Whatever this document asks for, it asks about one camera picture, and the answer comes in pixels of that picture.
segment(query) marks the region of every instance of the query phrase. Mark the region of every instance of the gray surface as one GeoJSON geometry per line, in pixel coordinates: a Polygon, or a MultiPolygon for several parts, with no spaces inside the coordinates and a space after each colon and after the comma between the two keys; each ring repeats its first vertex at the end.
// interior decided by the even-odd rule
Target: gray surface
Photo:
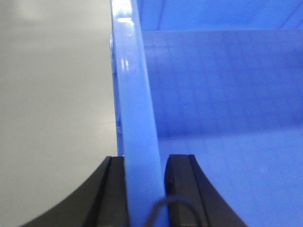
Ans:
{"type": "Polygon", "coordinates": [[[116,155],[109,0],[0,0],[0,226],[116,155]]]}

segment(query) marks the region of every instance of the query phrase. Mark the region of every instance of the blue acrylic sheet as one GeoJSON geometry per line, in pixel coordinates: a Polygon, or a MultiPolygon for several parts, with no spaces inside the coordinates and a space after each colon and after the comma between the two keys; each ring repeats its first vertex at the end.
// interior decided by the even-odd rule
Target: blue acrylic sheet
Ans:
{"type": "Polygon", "coordinates": [[[303,0],[138,0],[142,31],[303,28],[303,0]]]}
{"type": "Polygon", "coordinates": [[[250,227],[303,226],[303,32],[145,32],[162,171],[194,154],[250,227]]]}

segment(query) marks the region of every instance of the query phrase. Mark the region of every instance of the grid pattern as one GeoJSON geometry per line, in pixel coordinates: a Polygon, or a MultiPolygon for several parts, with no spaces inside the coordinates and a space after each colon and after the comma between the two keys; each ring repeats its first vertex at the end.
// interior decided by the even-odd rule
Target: grid pattern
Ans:
{"type": "Polygon", "coordinates": [[[303,226],[303,32],[143,40],[162,165],[195,154],[249,226],[303,226]]]}

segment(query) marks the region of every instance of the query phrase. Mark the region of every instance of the blue plastic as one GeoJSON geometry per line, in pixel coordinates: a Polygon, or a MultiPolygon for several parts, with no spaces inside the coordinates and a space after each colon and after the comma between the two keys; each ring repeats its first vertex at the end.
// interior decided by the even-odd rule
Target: blue plastic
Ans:
{"type": "Polygon", "coordinates": [[[302,0],[138,0],[142,31],[303,27],[302,0]]]}
{"type": "MultiPolygon", "coordinates": [[[[118,148],[125,155],[130,224],[141,227],[153,203],[165,195],[159,146],[136,4],[112,0],[112,18],[118,148]]],[[[163,212],[157,226],[167,222],[163,212]]]]}
{"type": "Polygon", "coordinates": [[[302,227],[303,1],[142,0],[143,33],[135,0],[112,8],[131,226],[164,195],[168,155],[195,154],[248,226],[302,227]]]}

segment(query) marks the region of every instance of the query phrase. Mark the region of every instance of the gray wire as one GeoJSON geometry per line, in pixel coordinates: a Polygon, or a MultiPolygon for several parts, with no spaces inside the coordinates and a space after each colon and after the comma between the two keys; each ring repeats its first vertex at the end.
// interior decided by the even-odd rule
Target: gray wire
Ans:
{"type": "Polygon", "coordinates": [[[197,227],[202,227],[201,217],[200,217],[196,207],[194,206],[194,204],[186,197],[179,196],[179,195],[167,196],[167,197],[159,200],[158,202],[156,202],[153,205],[152,210],[150,211],[150,214],[145,222],[144,227],[153,227],[154,222],[158,216],[158,213],[159,213],[161,207],[163,207],[165,205],[172,205],[172,204],[178,204],[178,203],[183,204],[185,207],[187,207],[193,214],[193,216],[196,220],[196,223],[197,223],[197,227]]]}

